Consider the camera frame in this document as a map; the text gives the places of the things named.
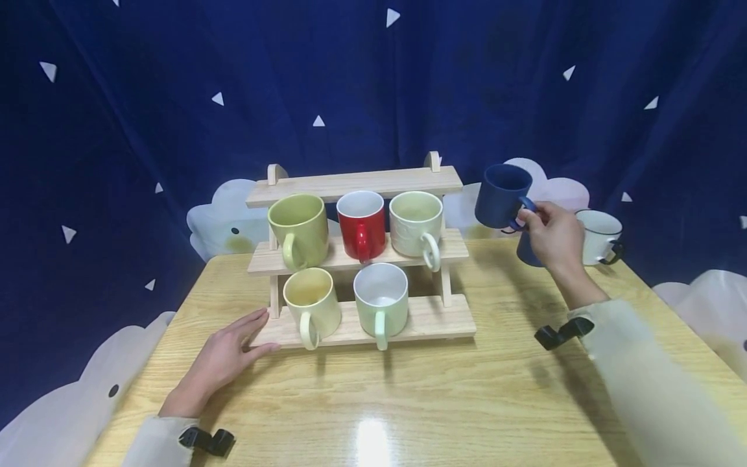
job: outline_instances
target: hand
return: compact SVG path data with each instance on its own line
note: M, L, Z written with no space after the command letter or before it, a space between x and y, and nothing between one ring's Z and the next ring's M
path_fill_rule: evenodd
M263 344L250 351L244 350L268 318L267 309L259 309L211 335L158 415L198 418L218 389L235 380L264 355L278 350L280 344Z
M527 223L532 250L550 271L568 309L600 303L610 297L583 268L583 224L553 202L535 202L537 213L518 212Z
M583 224L576 215L554 202L536 202L537 213L522 209L518 218L527 224L532 250L550 272L583 269Z

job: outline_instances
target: cream mug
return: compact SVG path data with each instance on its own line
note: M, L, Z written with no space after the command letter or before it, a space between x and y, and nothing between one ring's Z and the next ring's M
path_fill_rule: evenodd
M373 263L358 271L353 280L361 327L386 350L388 339L407 324L407 275L389 263Z
M285 266L293 271L322 264L329 247L324 201L312 194L293 194L267 211Z
M441 269L441 224L444 205L425 191L406 191L389 203L391 245L401 255L423 256L428 268Z
M342 321L332 276L319 267L292 275L282 288L282 296L298 324L301 342L314 350L319 342L337 330Z
M583 263L585 266L611 265L616 263L623 253L620 240L622 223L606 212L582 209L576 213L586 230L583 237Z

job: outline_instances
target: wooden shelf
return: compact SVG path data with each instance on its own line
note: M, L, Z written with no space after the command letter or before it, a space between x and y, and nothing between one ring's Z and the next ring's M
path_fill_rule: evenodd
M442 263L455 262L469 257L467 246L465 245L464 240L462 240L462 234L459 232L459 229L444 229L438 247L441 250ZM392 263L397 266L417 266L425 264L422 257L411 258L409 256L402 256L394 251L394 248L391 247L391 242L389 241L389 234L386 234L386 249L384 250L384 253L378 255L372 260L372 262ZM357 259L350 258L345 253L342 244L342 237L329 238L329 253L324 260L324 263L319 267L326 270L345 270L360 267L360 265L361 263ZM271 250L270 242L268 241L263 241L257 245L247 272L253 276L275 276L293 273L286 268L285 263L282 260L282 250Z
M462 180L453 166L417 169L380 170L377 172L338 173L292 179L277 179L274 184L260 180L247 198L250 208L263 208L296 193L314 194L324 202L334 202L356 190L376 191L393 198L404 191L427 191L436 196L458 193Z
M439 338L472 337L477 328L472 320L464 295L452 295L452 303L444 308L441 297L410 297L409 316L405 329L389 338L390 342L420 341ZM358 320L355 302L340 303L342 322L334 334L322 339L319 346L375 344L376 339L368 335ZM257 335L252 346L277 342L284 348L303 348L293 315L284 306L280 317L269 320Z

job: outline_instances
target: red mug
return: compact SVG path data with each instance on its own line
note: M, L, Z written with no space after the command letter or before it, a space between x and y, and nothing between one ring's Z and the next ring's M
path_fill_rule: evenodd
M361 263L384 252L384 198L373 191L353 191L337 201L345 253Z

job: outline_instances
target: pale yellow mug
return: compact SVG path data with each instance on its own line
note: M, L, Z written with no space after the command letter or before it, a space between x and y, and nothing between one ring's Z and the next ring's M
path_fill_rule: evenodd
M282 295L298 325L306 350L314 350L322 339L340 326L342 311L337 301L332 276L319 267L310 267L292 275Z
M379 350L386 350L388 338L407 325L407 285L405 271L389 263L368 265L353 280L358 319L363 330L376 338Z
M327 256L329 227L324 201L311 194L294 194L267 211L282 259L290 270L320 265Z
M441 224L444 205L425 191L406 191L389 203L391 245L404 256L423 256L428 268L441 269Z

